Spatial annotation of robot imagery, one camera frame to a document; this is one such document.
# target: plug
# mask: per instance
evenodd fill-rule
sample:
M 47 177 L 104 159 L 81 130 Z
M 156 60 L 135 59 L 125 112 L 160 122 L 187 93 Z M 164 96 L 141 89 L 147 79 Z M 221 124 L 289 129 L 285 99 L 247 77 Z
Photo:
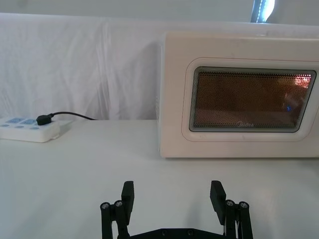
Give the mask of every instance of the plug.
M 42 115 L 36 118 L 36 122 L 38 125 L 46 125 L 48 123 L 52 122 L 52 116 L 51 115 Z

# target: white power strip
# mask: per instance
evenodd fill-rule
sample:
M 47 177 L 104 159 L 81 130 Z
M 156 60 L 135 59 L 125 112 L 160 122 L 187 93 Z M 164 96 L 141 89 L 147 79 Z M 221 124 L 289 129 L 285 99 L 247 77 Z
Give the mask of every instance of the white power strip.
M 59 137 L 60 125 L 53 121 L 38 125 L 35 119 L 21 117 L 0 119 L 0 139 L 47 142 Z

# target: black cable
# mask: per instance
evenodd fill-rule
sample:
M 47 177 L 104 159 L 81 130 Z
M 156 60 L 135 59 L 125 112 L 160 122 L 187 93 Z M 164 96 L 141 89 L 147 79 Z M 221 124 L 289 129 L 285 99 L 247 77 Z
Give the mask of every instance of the black cable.
M 85 118 L 87 120 L 96 120 L 87 116 L 83 116 L 77 113 L 73 113 L 73 112 L 55 112 L 55 113 L 50 113 L 48 115 L 42 115 L 39 116 L 38 118 L 36 118 L 36 122 L 38 123 L 38 125 L 45 125 L 48 123 L 52 122 L 52 118 L 56 115 L 73 115 L 73 116 L 78 116 L 78 117 L 82 117 Z
M 85 118 L 87 120 L 96 120 L 96 119 L 93 119 L 93 118 L 90 118 L 90 117 L 87 117 L 87 116 L 83 116 L 83 115 L 80 115 L 80 114 L 77 114 L 77 113 L 73 113 L 73 112 L 55 112 L 55 113 L 52 113 L 52 114 L 49 114 L 51 117 L 53 116 L 56 116 L 56 115 L 73 115 L 73 116 L 78 116 L 78 117 L 82 117 L 82 118 Z

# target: bolt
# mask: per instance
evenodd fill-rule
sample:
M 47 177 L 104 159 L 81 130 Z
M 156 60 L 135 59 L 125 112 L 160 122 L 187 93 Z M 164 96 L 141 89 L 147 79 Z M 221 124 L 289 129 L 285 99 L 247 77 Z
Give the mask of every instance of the bolt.
M 115 206 L 117 206 L 117 207 L 120 207 L 121 205 L 123 205 L 122 202 L 117 202 L 117 203 L 115 204 Z
M 187 235 L 193 236 L 194 235 L 194 231 L 192 229 L 188 229 L 187 230 Z
M 102 206 L 101 206 L 102 209 L 106 209 L 106 208 L 108 208 L 108 207 L 109 207 L 109 204 L 107 204 L 107 203 L 102 204 Z
M 232 201 L 227 201 L 226 204 L 227 204 L 228 206 L 233 206 L 233 205 L 234 205 Z
M 167 235 L 167 231 L 166 230 L 162 230 L 161 231 L 161 235 L 165 237 Z
M 247 203 L 241 203 L 240 206 L 241 206 L 242 208 L 248 208 Z

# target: wall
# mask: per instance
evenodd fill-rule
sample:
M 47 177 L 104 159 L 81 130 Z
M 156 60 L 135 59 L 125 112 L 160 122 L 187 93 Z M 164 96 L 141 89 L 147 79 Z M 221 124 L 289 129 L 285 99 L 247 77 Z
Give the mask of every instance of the wall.
M 319 25 L 319 0 L 276 0 L 268 23 Z
M 249 22 L 253 0 L 0 0 L 0 12 Z

